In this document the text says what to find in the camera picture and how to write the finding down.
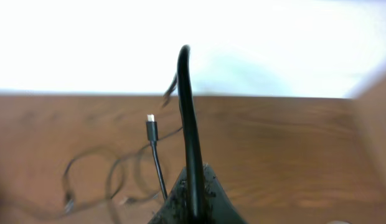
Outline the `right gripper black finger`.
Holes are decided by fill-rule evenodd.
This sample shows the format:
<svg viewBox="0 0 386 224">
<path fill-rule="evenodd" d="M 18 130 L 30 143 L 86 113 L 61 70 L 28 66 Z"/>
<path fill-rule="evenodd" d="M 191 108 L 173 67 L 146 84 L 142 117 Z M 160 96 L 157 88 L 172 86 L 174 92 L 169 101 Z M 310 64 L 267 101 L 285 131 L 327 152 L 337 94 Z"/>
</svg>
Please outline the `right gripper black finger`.
<svg viewBox="0 0 386 224">
<path fill-rule="evenodd" d="M 205 209 L 207 218 L 204 223 L 246 224 L 222 188 L 214 170 L 208 164 L 203 166 L 205 177 Z M 167 200 L 152 217 L 149 224 L 186 224 L 193 221 L 187 209 L 187 172 L 183 168 Z"/>
</svg>

